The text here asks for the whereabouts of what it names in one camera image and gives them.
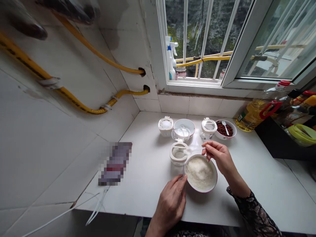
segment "woman's left hand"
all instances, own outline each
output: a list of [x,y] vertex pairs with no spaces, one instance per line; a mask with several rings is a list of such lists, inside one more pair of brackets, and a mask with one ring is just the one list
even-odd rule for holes
[[187,175],[179,180],[181,177],[182,174],[174,177],[161,192],[146,237],[163,237],[168,230],[181,220],[186,203],[183,188],[187,181]]

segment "woman's right hand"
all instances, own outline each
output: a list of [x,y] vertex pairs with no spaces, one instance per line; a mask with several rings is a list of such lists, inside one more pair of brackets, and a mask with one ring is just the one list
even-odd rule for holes
[[225,177],[238,173],[229,150],[225,145],[215,141],[208,141],[204,142],[202,147],[205,147],[202,155],[206,154],[208,161],[213,158],[216,161],[217,168]]

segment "hand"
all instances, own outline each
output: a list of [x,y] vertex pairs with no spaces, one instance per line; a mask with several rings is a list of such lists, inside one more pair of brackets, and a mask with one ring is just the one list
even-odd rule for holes
[[208,141],[204,142],[202,147],[205,147],[202,155],[206,154],[208,161],[213,158],[216,161],[217,168],[225,177],[238,173],[229,150],[225,145],[215,141]]
[[168,230],[181,220],[186,203],[183,188],[187,181],[187,175],[179,180],[181,177],[182,174],[174,177],[161,192],[146,237],[163,237]]

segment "white spoon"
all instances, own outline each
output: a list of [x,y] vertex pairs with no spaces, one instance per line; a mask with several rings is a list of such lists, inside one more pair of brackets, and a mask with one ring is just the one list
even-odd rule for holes
[[225,122],[225,121],[222,121],[222,125],[224,125],[224,126],[225,126],[226,133],[227,133],[227,135],[229,136],[228,130],[227,130],[227,128],[226,128],[226,122]]
[[192,150],[191,148],[187,148],[187,149],[185,149],[185,150],[183,151],[183,153],[184,153],[184,155],[191,155],[192,152],[198,151],[198,150],[203,150],[203,149],[205,149],[205,147],[199,148],[199,149],[196,149],[196,150]]

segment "red handle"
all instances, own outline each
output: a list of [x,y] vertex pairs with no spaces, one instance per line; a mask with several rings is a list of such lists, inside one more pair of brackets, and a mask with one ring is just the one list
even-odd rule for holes
[[[269,113],[267,113],[265,116],[263,115],[263,113],[272,105],[274,104],[274,108],[273,110],[271,110]],[[269,104],[267,104],[267,106],[259,113],[259,116],[261,119],[266,119],[267,117],[271,116],[272,114],[274,114],[275,111],[278,110],[278,108],[280,108],[282,105],[282,102],[277,102],[276,100],[270,102]]]

